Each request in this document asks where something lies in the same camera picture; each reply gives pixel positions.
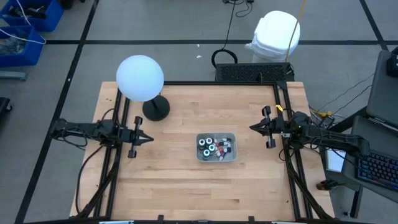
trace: gray carpet floor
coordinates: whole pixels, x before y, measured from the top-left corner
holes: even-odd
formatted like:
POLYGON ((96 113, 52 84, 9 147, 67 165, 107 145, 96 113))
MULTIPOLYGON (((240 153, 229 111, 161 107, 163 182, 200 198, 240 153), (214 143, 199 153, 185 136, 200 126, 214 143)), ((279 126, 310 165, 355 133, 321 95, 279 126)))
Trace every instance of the gray carpet floor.
MULTIPOLYGON (((1 69, 29 75, 24 82, 0 80, 0 96, 10 98, 14 106, 0 129, 2 223, 13 223, 16 218, 93 2, 75 1, 74 7, 64 12, 54 32, 42 33, 47 40, 63 42, 50 41, 45 45, 36 66, 1 69)), ((398 2, 367 0, 366 3, 382 38, 398 43, 398 22, 391 17, 396 14, 398 2)), ((273 10, 297 16, 300 5, 301 1, 293 0, 256 0, 252 13, 244 18, 234 17, 229 38, 249 42, 259 18, 273 10)), ((236 10, 245 7, 238 5, 236 10)), ((115 81, 118 65, 130 55, 144 54, 158 61, 166 80, 214 80, 215 69, 210 58, 222 45, 213 40, 225 39, 231 9, 232 5, 225 5, 221 0, 100 0, 87 27, 87 40, 211 41, 200 45, 195 41, 191 44, 182 41, 85 44, 73 70, 61 117, 76 122, 91 121, 101 82, 115 81)), ((300 40, 341 41, 304 42, 290 57, 295 79, 304 82, 312 107, 321 107, 374 72, 382 47, 374 42, 353 45, 344 42, 378 40, 360 1, 308 0, 300 25, 300 40)), ((244 44, 229 44, 227 49, 236 53, 239 62, 251 61, 252 53, 244 44)), ((216 60, 232 63, 231 58, 223 54, 216 60)), ((337 110, 371 82, 370 78, 325 109, 337 110)), ((368 96, 369 91, 339 114, 349 116, 361 109, 367 104, 368 96)), ((82 159, 82 151, 60 142, 51 143, 25 222, 68 217, 82 159)), ((363 193, 357 220, 343 215, 351 208, 353 192, 338 187, 330 193, 336 217, 343 220, 373 223, 398 220, 398 205, 368 190, 363 193)))

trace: black keyboard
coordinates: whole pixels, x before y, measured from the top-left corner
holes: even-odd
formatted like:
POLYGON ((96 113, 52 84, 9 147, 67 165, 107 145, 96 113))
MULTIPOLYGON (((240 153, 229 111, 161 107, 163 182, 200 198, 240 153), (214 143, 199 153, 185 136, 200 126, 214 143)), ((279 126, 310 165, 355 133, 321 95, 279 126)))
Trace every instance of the black keyboard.
POLYGON ((358 160, 357 179, 398 191, 398 160, 371 153, 358 160))
POLYGON ((264 82, 294 81, 290 63, 217 64, 216 81, 258 82, 260 74, 264 82))

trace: white spherical lamp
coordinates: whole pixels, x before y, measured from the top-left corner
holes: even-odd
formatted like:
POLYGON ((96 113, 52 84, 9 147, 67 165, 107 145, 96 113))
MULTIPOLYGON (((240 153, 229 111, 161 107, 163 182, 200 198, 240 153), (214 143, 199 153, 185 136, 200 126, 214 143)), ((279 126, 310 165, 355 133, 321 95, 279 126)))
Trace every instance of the white spherical lamp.
POLYGON ((127 98, 144 102, 142 110, 149 120, 160 121, 169 114, 169 102, 159 95, 164 74, 154 59, 145 55, 126 58, 116 72, 116 83, 127 98))

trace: wooden tabletop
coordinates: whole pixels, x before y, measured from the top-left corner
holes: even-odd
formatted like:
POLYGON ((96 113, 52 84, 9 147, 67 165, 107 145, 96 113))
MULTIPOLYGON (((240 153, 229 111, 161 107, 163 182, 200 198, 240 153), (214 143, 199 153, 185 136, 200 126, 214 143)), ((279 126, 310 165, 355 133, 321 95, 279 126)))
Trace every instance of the wooden tabletop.
MULTIPOLYGON (((303 83, 290 82, 288 88, 292 109, 310 114, 303 83)), ((113 108, 116 93, 115 82, 102 84, 94 121, 113 108)), ((271 106, 271 117, 277 115, 271 86, 172 85, 164 86, 161 94, 171 109, 163 121, 145 119, 142 103, 130 103, 127 126, 134 127, 135 116, 143 117, 141 129, 155 141, 137 147, 135 159, 127 158, 130 144, 123 144, 112 219, 156 220, 164 215, 165 220, 241 221, 248 216, 259 221, 294 220, 286 166, 278 158, 280 137, 275 136, 276 148, 266 149, 267 138, 249 129, 262 119, 265 105, 271 106), (236 161, 204 164, 196 159, 196 135, 214 132, 235 134, 236 161)), ((90 142, 85 159, 97 148, 97 142, 90 142)), ((80 208, 98 188, 104 152, 95 155, 83 170, 80 208)), ((309 191, 334 217, 329 193, 315 187, 325 180, 320 156, 302 150, 302 160, 309 191)), ((302 194, 299 189, 297 192, 305 216, 302 194)), ((101 214, 107 197, 106 192, 101 214)))

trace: blue crate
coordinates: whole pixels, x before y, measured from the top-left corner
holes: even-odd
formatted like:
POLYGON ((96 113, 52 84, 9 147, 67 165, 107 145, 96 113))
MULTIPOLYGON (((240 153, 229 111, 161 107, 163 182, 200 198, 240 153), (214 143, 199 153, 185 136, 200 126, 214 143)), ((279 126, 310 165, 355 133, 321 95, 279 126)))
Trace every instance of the blue crate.
MULTIPOLYGON (((43 38, 35 31, 32 26, 17 26, 17 27, 0 27, 2 30, 9 34, 18 34, 19 32, 25 32, 29 34, 29 40, 35 40, 43 42, 43 38)), ((0 39, 10 38, 8 35, 0 32, 0 39)), ((25 49, 20 54, 8 54, 0 55, 0 67, 11 67, 11 66, 24 66, 24 65, 35 65, 39 60, 40 53, 43 45, 33 42, 26 42, 25 49)))
MULTIPOLYGON (((63 14, 63 9, 59 5, 57 0, 19 0, 19 2, 22 7, 28 3, 33 5, 37 4, 38 6, 48 6, 45 12, 46 19, 28 17, 28 20, 37 31, 51 32, 55 30, 63 14)), ((0 11, 0 18, 4 19, 10 26, 28 25, 28 23, 25 21, 25 18, 23 17, 7 16, 11 6, 20 8, 16 0, 8 0, 6 5, 0 11)))

